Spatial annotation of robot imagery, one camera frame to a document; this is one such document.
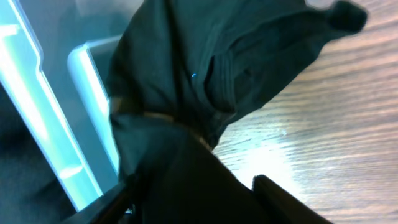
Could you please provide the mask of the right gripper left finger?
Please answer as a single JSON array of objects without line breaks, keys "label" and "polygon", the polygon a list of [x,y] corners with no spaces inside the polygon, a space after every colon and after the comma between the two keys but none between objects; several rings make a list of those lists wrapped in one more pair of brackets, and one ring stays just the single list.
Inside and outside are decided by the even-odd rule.
[{"label": "right gripper left finger", "polygon": [[132,207],[134,189],[134,182],[121,182],[86,208],[64,220],[62,224],[118,223]]}]

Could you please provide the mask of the black garment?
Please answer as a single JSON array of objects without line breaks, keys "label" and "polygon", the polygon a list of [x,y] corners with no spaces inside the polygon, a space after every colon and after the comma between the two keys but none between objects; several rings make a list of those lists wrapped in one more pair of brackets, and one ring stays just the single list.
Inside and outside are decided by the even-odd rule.
[{"label": "black garment", "polygon": [[119,177],[135,180],[127,222],[271,223],[213,150],[367,18],[352,1],[144,1],[104,82]]}]

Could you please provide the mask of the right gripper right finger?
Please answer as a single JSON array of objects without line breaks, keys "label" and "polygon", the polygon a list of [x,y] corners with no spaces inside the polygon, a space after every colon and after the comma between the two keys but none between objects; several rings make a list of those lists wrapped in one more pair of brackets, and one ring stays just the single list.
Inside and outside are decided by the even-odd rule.
[{"label": "right gripper right finger", "polygon": [[264,175],[253,178],[252,192],[269,214],[271,223],[331,224]]}]

